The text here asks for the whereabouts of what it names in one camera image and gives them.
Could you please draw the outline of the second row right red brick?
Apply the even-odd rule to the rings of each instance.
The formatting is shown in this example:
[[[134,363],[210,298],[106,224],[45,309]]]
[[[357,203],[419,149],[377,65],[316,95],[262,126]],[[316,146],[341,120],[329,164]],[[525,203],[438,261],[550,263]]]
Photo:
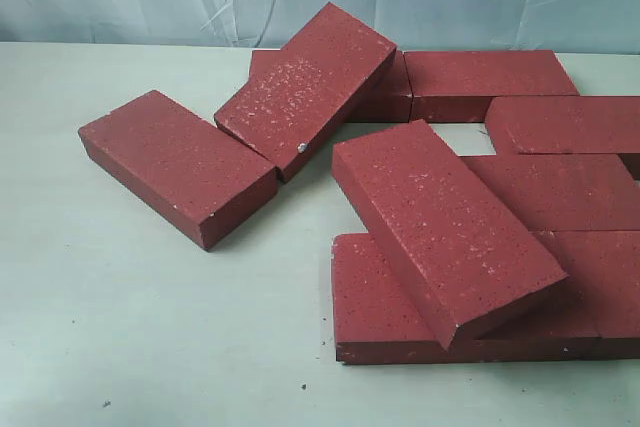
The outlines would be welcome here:
[[[637,96],[499,97],[485,127],[498,154],[615,154],[639,178]]]

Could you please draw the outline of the white-flecked red brick chipped corner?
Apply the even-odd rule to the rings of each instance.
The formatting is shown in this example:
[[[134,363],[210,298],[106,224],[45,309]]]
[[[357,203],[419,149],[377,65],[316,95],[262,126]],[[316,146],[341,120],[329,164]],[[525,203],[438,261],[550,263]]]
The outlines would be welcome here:
[[[290,181],[390,69],[397,46],[327,3],[214,115]]]

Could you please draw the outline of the front row left red brick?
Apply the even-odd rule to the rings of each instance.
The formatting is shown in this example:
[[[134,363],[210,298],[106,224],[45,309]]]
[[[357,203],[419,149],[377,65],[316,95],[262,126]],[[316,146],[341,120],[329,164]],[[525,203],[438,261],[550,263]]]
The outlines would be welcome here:
[[[566,285],[487,335],[443,349],[366,233],[334,238],[331,282],[336,358],[344,364],[573,360],[599,339],[580,295]]]

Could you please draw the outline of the front row right red brick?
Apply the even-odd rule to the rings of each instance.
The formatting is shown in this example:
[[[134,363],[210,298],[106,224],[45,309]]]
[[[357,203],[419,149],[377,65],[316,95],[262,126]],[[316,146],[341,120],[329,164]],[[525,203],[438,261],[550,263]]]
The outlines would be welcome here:
[[[554,234],[561,265],[599,333],[589,360],[639,358],[639,233]]]

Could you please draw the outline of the back row right red brick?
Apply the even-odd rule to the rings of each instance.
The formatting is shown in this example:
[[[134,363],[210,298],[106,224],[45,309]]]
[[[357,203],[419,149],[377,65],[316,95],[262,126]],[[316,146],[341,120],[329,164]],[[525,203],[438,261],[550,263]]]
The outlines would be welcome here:
[[[409,51],[410,119],[482,123],[496,97],[579,93],[551,50]]]

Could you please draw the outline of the back row left red brick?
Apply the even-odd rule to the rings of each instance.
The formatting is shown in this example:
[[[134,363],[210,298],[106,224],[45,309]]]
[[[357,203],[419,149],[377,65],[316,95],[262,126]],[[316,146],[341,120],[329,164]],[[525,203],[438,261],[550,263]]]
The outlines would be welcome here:
[[[354,56],[329,59],[328,64],[313,61],[321,70],[322,83],[347,100],[348,123],[404,123],[412,108],[412,88],[404,53],[383,54],[381,59]]]

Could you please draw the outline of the third row red brick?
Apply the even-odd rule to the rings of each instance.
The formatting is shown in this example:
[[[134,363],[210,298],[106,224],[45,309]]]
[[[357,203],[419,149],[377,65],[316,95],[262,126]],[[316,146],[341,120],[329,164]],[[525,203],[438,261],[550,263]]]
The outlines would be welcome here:
[[[614,154],[462,160],[531,231],[639,229],[639,185]]]

